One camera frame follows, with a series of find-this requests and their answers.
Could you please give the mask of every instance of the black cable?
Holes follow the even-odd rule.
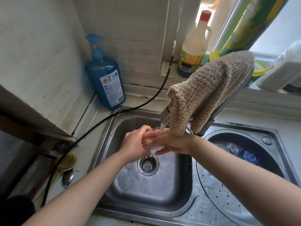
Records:
[[[98,125],[100,125],[101,123],[103,123],[104,121],[106,121],[107,119],[109,118],[112,118],[113,116],[116,116],[118,114],[121,114],[121,113],[125,113],[125,112],[129,112],[129,111],[132,111],[132,110],[135,110],[135,109],[138,109],[138,108],[141,108],[142,106],[145,106],[146,104],[150,103],[153,99],[156,98],[156,96],[158,96],[158,94],[161,92],[161,90],[163,89],[166,81],[167,81],[167,78],[169,76],[169,72],[170,72],[170,68],[171,68],[171,65],[172,65],[172,61],[173,61],[173,56],[171,56],[171,60],[170,60],[170,63],[169,63],[169,68],[168,68],[168,71],[167,71],[167,74],[166,74],[166,77],[164,79],[164,82],[161,86],[161,88],[158,90],[158,92],[147,102],[145,102],[144,104],[142,105],[139,105],[135,108],[130,108],[130,109],[126,109],[126,110],[123,110],[123,111],[120,111],[118,113],[114,113],[114,114],[111,114],[110,116],[104,118],[102,121],[98,122],[95,126],[93,126],[88,132],[86,132],[82,137],[80,137],[74,144],[71,145],[71,147],[62,155],[62,157],[58,160],[58,162],[56,163],[55,165],[55,168],[53,170],[53,172],[51,173],[50,177],[49,177],[49,180],[48,180],[48,183],[47,183],[47,186],[45,188],[45,193],[44,193],[44,197],[43,197],[43,202],[42,202],[42,207],[45,205],[46,203],[46,199],[47,199],[47,195],[48,195],[48,192],[49,192],[49,188],[50,188],[50,184],[51,184],[51,180],[53,178],[53,175],[58,167],[58,165],[62,162],[62,160],[65,158],[65,156],[83,139],[85,138],[90,132],[92,132],[94,129],[96,129],[98,127]]]

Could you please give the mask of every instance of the scrub brush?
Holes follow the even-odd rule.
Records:
[[[49,190],[51,190],[51,188],[54,186],[59,176],[65,171],[73,169],[76,163],[77,163],[77,157],[74,154],[66,155],[65,158],[62,160],[62,162],[58,165],[57,170],[55,171]],[[46,187],[44,187],[42,192],[39,195],[36,195],[36,198],[33,199],[36,211],[41,209],[45,188]]]

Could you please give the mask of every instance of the faucet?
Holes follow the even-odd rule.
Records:
[[[250,73],[248,74],[246,79],[240,84],[240,86],[237,87],[236,90],[223,103],[221,103],[220,106],[218,106],[213,111],[208,121],[203,126],[202,130],[199,133],[195,133],[195,135],[202,137],[205,134],[205,132],[215,121],[217,114],[219,114],[220,111],[222,111],[227,106],[227,104],[235,97],[235,95],[237,95],[237,93],[248,83],[248,81],[252,77],[253,72],[254,72],[254,67],[251,69]],[[170,104],[166,106],[166,108],[163,110],[163,112],[160,115],[161,122],[165,125],[167,125],[169,122],[170,109],[172,108],[172,106],[173,106],[173,101],[171,100]]]

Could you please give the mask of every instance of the red bottle cap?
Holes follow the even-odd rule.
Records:
[[[201,13],[200,20],[208,22],[210,20],[210,17],[211,17],[211,12],[208,10],[203,10]]]

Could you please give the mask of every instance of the brown towel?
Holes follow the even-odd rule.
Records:
[[[190,118],[191,130],[200,132],[212,112],[239,87],[253,66],[252,53],[232,52],[199,68],[185,82],[171,86],[171,133],[183,135]]]

